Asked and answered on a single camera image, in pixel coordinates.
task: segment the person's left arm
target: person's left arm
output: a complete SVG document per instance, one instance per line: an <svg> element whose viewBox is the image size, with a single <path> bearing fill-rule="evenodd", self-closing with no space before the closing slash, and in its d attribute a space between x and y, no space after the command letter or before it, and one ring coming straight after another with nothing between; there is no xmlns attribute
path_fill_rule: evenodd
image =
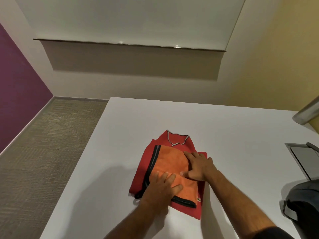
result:
<svg viewBox="0 0 319 239"><path fill-rule="evenodd" d="M104 239L142 239L154 218L167 210L173 196L183 189L182 185L171 188L175 178L176 174L168 177L168 173L158 178L158 173L156 173L146 188L138 207Z"/></svg>

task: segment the baseboard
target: baseboard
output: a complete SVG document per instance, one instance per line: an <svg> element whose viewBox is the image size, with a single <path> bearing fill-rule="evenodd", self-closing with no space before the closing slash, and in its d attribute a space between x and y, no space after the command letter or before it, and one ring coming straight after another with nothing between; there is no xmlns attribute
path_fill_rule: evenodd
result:
<svg viewBox="0 0 319 239"><path fill-rule="evenodd" d="M93 99L93 98L82 98L82 97L68 97L68 96L54 96L57 99L64 100L78 100L78 101L109 101L109 99Z"/></svg>
<svg viewBox="0 0 319 239"><path fill-rule="evenodd" d="M55 96L53 96L46 104L44 107L42 107L42 109L29 121L29 123L21 130L21 132L18 133L18 135L5 147L5 149L0 152L0 156L14 143L15 140L17 140L17 138L20 136L20 134L22 134L22 132L24 132L26 130L27 127L30 126L30 124L32 124L32 122L37 118L37 116L39 116L42 111L48 106L50 105L55 99Z"/></svg>

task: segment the hand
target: hand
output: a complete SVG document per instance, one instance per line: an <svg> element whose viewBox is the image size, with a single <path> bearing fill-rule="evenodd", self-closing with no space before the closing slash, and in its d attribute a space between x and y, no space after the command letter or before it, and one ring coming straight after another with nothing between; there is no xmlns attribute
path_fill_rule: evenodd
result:
<svg viewBox="0 0 319 239"><path fill-rule="evenodd" d="M206 159L203 154L184 152L189 159L192 170L181 172L181 176L194 180L207 180L207 176L217 171L212 158Z"/></svg>
<svg viewBox="0 0 319 239"><path fill-rule="evenodd" d="M153 176L139 203L139 206L151 210L154 216L161 213L167 214L171 199L183 189L183 185L176 185L171 188L176 174L168 177L168 173L166 172L160 178L158 178L158 175L156 173Z"/></svg>

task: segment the orange cloth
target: orange cloth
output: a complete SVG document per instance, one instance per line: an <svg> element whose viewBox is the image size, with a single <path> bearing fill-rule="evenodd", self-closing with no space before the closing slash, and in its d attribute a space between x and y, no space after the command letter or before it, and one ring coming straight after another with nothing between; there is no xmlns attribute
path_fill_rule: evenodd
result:
<svg viewBox="0 0 319 239"><path fill-rule="evenodd" d="M159 172L159 177L165 172L168 172L168 176L175 173L176 179L172 187L179 184L183 185L183 190L176 196L190 200L197 205L198 182L180 175L180 172L188 170L189 161L182 151L162 145L149 180L152 179L156 172Z"/></svg>

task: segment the folded clothing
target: folded clothing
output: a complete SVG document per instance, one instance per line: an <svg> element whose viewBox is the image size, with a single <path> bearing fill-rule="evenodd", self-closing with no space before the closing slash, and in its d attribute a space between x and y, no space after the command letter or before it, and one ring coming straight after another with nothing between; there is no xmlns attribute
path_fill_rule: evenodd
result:
<svg viewBox="0 0 319 239"><path fill-rule="evenodd" d="M141 198L154 173L159 172L159 176L165 172L169 172L169 176L175 173L176 179L172 187L182 184L184 188L173 197L171 207L200 219L205 182L197 182L180 176L181 171L191 169L183 151L196 152L188 135L174 134L167 130L157 140L152 140L146 147L138 165L130 193L134 194L136 199Z"/></svg>

